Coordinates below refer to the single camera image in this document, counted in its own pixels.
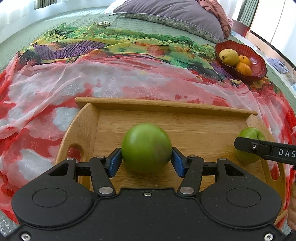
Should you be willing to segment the person's hand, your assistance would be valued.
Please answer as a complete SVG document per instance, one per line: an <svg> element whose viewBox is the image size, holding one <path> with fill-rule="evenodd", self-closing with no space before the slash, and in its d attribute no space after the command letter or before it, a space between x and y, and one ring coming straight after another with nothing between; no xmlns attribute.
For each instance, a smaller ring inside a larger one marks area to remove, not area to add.
<svg viewBox="0 0 296 241"><path fill-rule="evenodd" d="M296 187L295 181L291 187L290 204L288 206L287 224L293 230L296 231Z"/></svg>

